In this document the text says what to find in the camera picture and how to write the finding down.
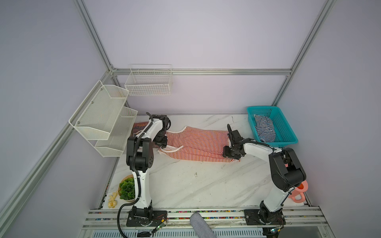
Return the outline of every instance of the plant pot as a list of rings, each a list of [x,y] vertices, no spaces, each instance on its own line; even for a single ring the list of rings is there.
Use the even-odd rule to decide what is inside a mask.
[[[120,183],[122,183],[124,180],[129,179],[129,178],[134,178],[134,176],[133,176],[132,174],[130,174],[130,175],[128,175],[127,177],[125,177],[124,179],[122,179],[122,181],[120,181]],[[121,196],[121,194],[120,194],[120,191],[121,191],[121,190],[122,190],[121,187],[118,186],[118,194],[119,194],[119,198],[120,198],[120,196]],[[133,201],[135,201],[135,198],[132,199],[132,200],[125,200],[125,201],[127,201],[127,202],[129,202],[129,203],[132,203]]]

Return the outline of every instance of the white wall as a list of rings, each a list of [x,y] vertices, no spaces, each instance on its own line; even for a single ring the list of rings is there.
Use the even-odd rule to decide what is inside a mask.
[[[170,96],[129,96],[139,114],[247,113],[248,106],[271,105],[283,75],[175,75]],[[119,75],[120,85],[127,76]]]
[[[56,158],[5,238],[77,238],[97,209],[115,158],[102,158],[77,132]]]
[[[2,1],[0,22],[3,209],[106,68],[72,0]],[[28,229],[35,231],[28,237],[51,237],[38,233],[54,230],[47,227],[53,211],[61,212],[55,228],[67,225],[65,232],[55,230],[56,237],[78,235],[82,223],[71,219],[84,221],[84,212],[106,183],[111,161],[75,135],[8,237],[25,237]]]
[[[380,1],[338,1],[279,104],[336,238],[381,232],[380,12]]]
[[[290,68],[323,3],[86,0],[117,68]]]

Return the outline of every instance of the mounting plate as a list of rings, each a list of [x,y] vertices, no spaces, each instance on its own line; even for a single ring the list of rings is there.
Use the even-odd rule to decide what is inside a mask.
[[[246,225],[264,225],[260,222],[259,209],[247,209],[244,210]],[[283,212],[279,213],[279,216],[275,217],[274,221],[268,225],[283,225],[286,224]]]
[[[167,211],[154,211],[152,217],[154,218],[151,223],[147,224],[147,221],[134,219],[132,215],[132,211],[128,213],[126,226],[128,227],[157,227],[162,223],[162,218],[167,219]]]

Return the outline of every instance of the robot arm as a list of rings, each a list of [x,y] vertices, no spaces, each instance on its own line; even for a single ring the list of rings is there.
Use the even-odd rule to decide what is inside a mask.
[[[149,169],[154,162],[153,145],[166,147],[166,131],[171,121],[166,115],[151,115],[147,126],[127,140],[126,163],[134,175],[136,199],[129,217],[141,225],[150,225],[153,217],[152,199],[149,193]]]
[[[229,124],[227,129],[231,147],[224,147],[224,157],[239,160],[249,154],[269,162],[274,185],[259,206],[257,220],[262,224],[272,224],[281,217],[283,202],[288,195],[306,179],[303,167],[293,149],[272,148],[250,138],[244,139],[237,130],[232,131]]]

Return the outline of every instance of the gray fabric object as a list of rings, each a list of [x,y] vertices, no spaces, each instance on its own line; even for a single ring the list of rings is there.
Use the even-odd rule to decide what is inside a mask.
[[[199,238],[217,238],[199,213],[190,217],[190,224]]]

